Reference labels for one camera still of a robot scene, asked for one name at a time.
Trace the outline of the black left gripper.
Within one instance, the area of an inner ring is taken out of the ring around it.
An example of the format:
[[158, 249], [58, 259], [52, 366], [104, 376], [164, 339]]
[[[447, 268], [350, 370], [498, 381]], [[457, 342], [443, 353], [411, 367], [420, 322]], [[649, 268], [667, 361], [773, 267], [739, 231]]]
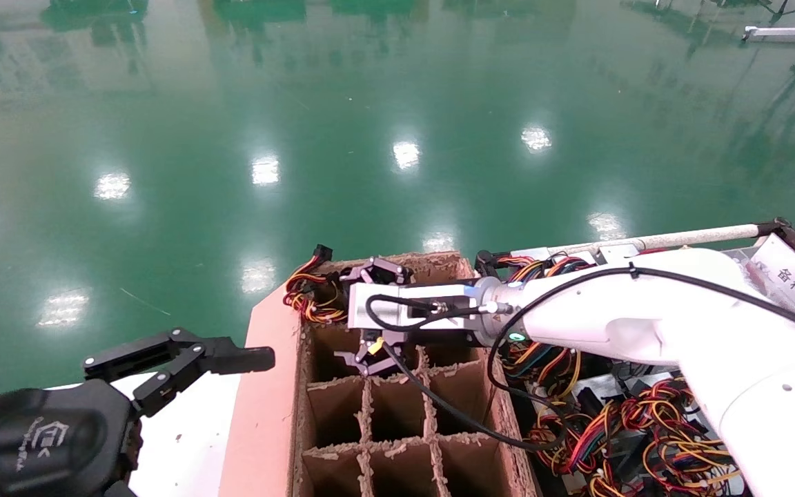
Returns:
[[0, 394], [0, 496], [130, 496], [141, 446], [135, 406], [104, 381]]

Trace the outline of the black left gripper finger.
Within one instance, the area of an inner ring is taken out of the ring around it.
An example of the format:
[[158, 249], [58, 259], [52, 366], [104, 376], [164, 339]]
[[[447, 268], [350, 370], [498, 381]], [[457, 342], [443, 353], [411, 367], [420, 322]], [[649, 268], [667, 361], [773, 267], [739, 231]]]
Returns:
[[154, 371], [133, 392], [139, 415], [154, 416], [207, 373], [233, 375], [274, 367], [275, 352], [271, 347], [238, 347], [230, 337], [200, 338], [183, 328], [174, 328], [88, 356], [84, 378], [111, 383]]

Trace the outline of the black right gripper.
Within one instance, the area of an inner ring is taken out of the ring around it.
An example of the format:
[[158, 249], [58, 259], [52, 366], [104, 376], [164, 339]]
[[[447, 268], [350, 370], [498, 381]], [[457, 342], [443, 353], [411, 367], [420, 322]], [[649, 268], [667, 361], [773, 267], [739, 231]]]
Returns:
[[[413, 282], [413, 271], [384, 258], [372, 257], [359, 266], [340, 271], [343, 287], [356, 283], [375, 285], [407, 285]], [[476, 330], [469, 327], [410, 327], [406, 331], [362, 330], [360, 348], [355, 352], [336, 351], [348, 368], [356, 370], [363, 377], [388, 377], [398, 372], [409, 371], [404, 352], [408, 344], [423, 347], [444, 345], [449, 347], [485, 347], [477, 337]]]

